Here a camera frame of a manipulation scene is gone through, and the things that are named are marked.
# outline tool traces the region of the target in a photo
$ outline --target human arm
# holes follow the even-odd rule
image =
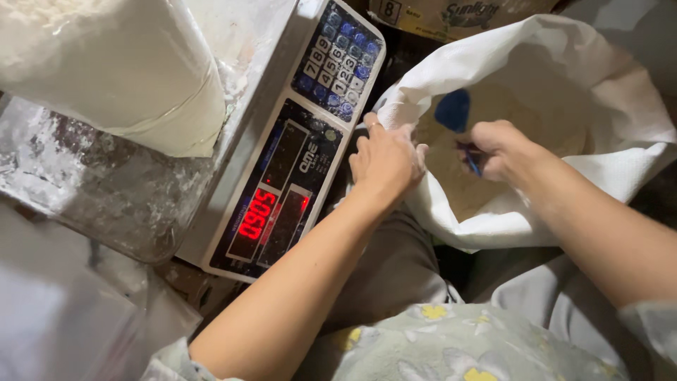
[[[483,177],[520,190],[616,307],[677,300],[677,233],[609,196],[507,121],[478,123]]]
[[[370,138],[349,158],[355,187],[346,199],[191,343],[193,361],[218,378],[288,380],[318,334],[379,222],[418,184],[424,146],[411,126],[386,132],[365,117]]]

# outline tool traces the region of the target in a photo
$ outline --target gray pants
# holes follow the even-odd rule
[[[644,346],[559,248],[479,252],[466,299],[523,315],[631,375],[651,374]],[[325,331],[391,317],[415,303],[464,303],[441,278],[430,236],[402,210],[374,233],[344,286]]]

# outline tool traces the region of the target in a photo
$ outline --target flour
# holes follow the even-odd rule
[[[171,156],[210,156],[215,61],[174,0],[0,0],[0,89]]]
[[[491,182],[462,172],[462,163],[455,149],[456,141],[469,142],[470,129],[474,124],[508,120],[529,139],[559,157],[580,155],[587,130],[585,116],[572,113],[556,99],[548,103],[547,109],[535,111],[520,103],[510,89],[498,83],[482,81],[467,90],[471,96],[471,108],[465,133],[455,134],[435,120],[435,108],[444,95],[433,98],[430,109],[419,119],[416,130],[417,141],[430,146],[426,166],[442,186],[459,222],[473,217],[499,194],[511,191],[504,182]]]

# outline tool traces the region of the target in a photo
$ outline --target scale keypad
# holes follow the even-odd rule
[[[381,39],[330,0],[294,74],[292,88],[350,122],[382,48]]]

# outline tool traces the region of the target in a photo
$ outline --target red led display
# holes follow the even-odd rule
[[[270,211],[276,199],[274,194],[258,188],[240,225],[240,234],[251,239],[258,239],[270,217]]]

